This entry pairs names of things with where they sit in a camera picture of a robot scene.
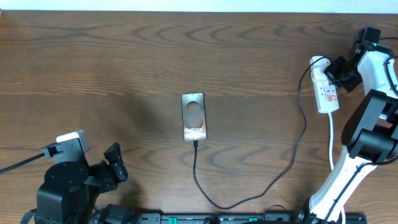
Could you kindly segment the bronze Galaxy smartphone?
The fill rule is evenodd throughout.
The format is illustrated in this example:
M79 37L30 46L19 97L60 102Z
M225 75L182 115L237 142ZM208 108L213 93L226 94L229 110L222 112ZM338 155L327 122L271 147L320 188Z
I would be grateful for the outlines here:
M204 94L181 95L183 139L193 141L207 138Z

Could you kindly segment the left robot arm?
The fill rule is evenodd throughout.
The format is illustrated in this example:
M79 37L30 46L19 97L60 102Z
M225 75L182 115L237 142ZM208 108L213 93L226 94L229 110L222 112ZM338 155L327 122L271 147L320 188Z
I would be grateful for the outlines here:
M136 215L126 208L109 204L96 210L100 194L116 190L128 178L120 145L115 142L105 152L105 160L89 165L79 139L43 147L45 158L55 164L44 175L37 191L37 207L27 212L21 223L136 223Z

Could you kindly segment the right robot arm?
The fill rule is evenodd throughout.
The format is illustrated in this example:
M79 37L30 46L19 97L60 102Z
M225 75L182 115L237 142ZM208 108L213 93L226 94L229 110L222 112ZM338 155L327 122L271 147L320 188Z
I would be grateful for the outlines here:
M311 79L319 113L339 108L337 89L364 86L365 97L341 134L341 156L321 188L306 202L300 223L346 223L343 206L362 180L378 166L397 161L397 55L381 45L381 31L357 31L349 58L310 59Z

